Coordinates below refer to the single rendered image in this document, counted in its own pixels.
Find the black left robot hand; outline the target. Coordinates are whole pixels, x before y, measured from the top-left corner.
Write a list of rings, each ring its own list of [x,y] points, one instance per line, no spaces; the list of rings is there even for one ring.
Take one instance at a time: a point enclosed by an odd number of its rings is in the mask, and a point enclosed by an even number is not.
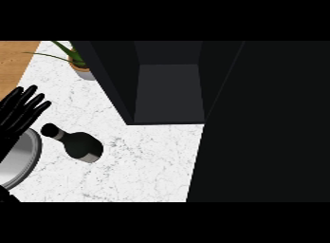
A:
[[[52,105],[43,101],[44,94],[35,95],[38,87],[19,86],[0,102],[0,163],[9,155],[18,140],[43,111]],[[9,190],[0,185],[0,202],[18,202]]]

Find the dark wine bottle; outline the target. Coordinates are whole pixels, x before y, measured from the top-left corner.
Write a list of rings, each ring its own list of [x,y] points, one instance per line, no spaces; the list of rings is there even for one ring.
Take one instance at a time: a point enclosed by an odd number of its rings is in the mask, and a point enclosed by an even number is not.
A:
[[[68,133],[53,123],[47,123],[41,128],[41,134],[65,145],[68,155],[74,159],[89,163],[94,163],[100,159],[103,145],[89,133]]]

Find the dark grey open cabinet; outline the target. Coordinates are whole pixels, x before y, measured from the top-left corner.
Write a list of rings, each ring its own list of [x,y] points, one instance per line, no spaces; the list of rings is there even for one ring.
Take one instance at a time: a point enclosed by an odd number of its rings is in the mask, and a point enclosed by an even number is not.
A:
[[[204,124],[241,41],[72,43],[128,125]]]

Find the dark grey cabinet door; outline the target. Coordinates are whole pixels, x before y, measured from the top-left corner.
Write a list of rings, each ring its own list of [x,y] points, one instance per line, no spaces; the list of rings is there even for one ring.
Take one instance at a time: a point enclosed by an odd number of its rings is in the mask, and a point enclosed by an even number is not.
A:
[[[204,129],[192,202],[330,202],[330,41],[245,44]]]

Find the grey round metal pot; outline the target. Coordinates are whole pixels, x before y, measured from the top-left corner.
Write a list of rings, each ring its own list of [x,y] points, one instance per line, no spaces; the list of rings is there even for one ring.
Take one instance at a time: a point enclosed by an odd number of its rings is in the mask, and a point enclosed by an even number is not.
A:
[[[41,157],[41,136],[30,128],[0,163],[0,185],[12,188],[28,178]]]

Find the green potted plant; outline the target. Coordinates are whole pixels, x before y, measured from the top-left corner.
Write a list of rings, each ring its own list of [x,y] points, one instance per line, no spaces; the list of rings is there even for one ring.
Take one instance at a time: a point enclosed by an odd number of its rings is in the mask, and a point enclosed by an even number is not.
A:
[[[87,81],[94,81],[96,77],[94,74],[86,64],[86,61],[75,49],[75,47],[66,47],[59,41],[53,41],[53,44],[58,48],[68,54],[68,58],[61,58],[50,54],[41,54],[41,56],[52,57],[69,63],[72,70],[75,71],[77,75]]]

